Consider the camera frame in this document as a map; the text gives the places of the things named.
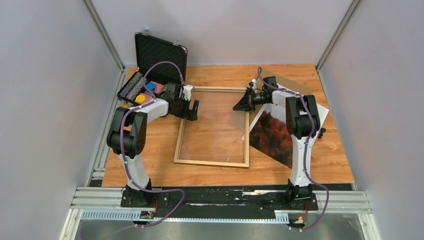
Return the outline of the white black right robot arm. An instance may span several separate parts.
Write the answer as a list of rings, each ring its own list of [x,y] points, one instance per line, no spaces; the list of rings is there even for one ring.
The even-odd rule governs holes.
[[[233,111],[251,112],[257,105],[274,104],[285,107],[286,128],[293,142],[292,170],[285,191],[285,202],[298,209],[313,197],[314,182],[308,173],[312,146],[321,128],[316,98],[312,94],[279,87],[275,76],[260,79],[261,90],[256,90],[256,80],[246,87],[243,97],[233,106]]]

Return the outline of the autumn forest photo print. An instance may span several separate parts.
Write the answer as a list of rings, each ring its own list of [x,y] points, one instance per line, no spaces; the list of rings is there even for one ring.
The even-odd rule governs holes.
[[[249,131],[249,144],[273,160],[292,168],[293,141],[286,126],[284,106],[272,103],[265,106]]]

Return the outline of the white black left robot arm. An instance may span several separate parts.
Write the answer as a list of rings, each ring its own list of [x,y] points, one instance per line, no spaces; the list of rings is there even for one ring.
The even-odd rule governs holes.
[[[199,101],[191,100],[194,91],[193,85],[171,82],[158,95],[149,93],[147,102],[130,108],[118,107],[114,112],[106,144],[122,162],[127,177],[125,190],[142,207],[152,203],[154,193],[142,156],[147,125],[166,115],[196,121]]]

